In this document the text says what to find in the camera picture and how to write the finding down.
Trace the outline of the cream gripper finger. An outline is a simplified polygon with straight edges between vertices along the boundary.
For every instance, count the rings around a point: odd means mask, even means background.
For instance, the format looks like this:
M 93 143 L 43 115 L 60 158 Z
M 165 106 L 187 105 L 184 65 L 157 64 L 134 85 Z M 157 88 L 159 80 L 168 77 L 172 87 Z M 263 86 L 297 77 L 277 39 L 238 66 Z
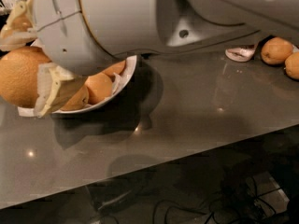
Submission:
M 33 18 L 34 0 L 18 2 L 0 32 L 0 50 L 11 51 L 37 39 Z
M 34 114 L 44 117 L 62 108 L 84 85 L 87 78 L 56 63 L 42 63 L 37 71 L 37 100 Z

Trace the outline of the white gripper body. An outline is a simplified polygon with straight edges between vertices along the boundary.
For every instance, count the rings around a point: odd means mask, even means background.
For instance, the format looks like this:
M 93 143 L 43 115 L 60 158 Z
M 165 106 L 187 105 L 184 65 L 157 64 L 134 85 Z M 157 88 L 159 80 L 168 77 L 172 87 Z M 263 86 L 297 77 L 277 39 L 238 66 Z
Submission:
M 42 49 L 62 68 L 91 76 L 119 61 L 93 38 L 79 0 L 34 0 L 33 16 Z

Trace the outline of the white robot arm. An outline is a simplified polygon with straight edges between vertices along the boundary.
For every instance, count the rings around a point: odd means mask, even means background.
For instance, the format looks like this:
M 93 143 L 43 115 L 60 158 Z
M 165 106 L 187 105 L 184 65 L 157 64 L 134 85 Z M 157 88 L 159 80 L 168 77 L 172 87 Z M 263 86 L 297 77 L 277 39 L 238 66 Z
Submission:
M 53 62 L 88 76 L 134 54 L 235 47 L 269 35 L 297 42 L 299 0 L 27 0 L 11 10 L 1 49 L 37 39 Z

